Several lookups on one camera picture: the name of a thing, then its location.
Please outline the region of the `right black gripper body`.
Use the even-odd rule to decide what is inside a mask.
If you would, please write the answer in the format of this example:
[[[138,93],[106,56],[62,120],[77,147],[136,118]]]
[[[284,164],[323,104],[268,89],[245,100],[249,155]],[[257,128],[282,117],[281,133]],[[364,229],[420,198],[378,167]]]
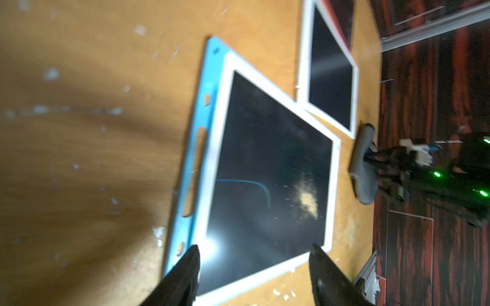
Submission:
[[[459,155],[446,169],[410,166],[405,148],[372,152],[364,160],[381,173],[389,189],[381,188],[386,197],[403,203],[411,192],[428,199],[444,201],[450,208],[437,207],[472,226],[489,222],[489,134],[471,133],[461,142]]]

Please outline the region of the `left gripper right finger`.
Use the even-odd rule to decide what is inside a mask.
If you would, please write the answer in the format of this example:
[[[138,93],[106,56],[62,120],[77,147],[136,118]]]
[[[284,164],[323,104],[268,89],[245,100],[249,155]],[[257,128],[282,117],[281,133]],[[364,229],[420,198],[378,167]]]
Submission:
[[[309,269],[316,306],[373,305],[366,299],[366,279],[353,284],[319,245],[310,251]]]

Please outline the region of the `blue-edged white drawing tablet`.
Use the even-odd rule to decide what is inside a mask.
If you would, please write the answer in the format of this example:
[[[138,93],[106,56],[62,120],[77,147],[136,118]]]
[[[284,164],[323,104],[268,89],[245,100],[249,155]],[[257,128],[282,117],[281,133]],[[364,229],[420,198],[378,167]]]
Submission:
[[[333,246],[340,139],[221,39],[206,43],[165,273],[200,251],[219,305]]]

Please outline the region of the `grey microfibre cloth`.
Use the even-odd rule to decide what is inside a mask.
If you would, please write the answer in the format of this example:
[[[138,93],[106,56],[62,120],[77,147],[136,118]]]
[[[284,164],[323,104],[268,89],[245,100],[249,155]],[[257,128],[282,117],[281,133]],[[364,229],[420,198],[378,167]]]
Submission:
[[[372,124],[367,123],[359,128],[348,169],[355,196],[363,205],[371,205],[378,192],[378,171],[364,160],[366,154],[372,153],[374,136]]]

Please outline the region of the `red drawing tablet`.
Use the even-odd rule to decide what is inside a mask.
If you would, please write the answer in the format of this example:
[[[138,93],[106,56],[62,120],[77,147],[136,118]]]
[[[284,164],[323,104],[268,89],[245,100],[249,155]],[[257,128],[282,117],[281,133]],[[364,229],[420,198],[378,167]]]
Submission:
[[[322,2],[348,50],[350,50],[353,31],[354,1],[323,0]]]

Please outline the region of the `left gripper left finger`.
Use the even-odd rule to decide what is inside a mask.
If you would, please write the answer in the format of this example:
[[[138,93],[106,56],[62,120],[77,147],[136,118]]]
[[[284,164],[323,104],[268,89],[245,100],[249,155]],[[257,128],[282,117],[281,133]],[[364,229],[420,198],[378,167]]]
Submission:
[[[199,286],[200,251],[192,245],[141,305],[193,305]]]

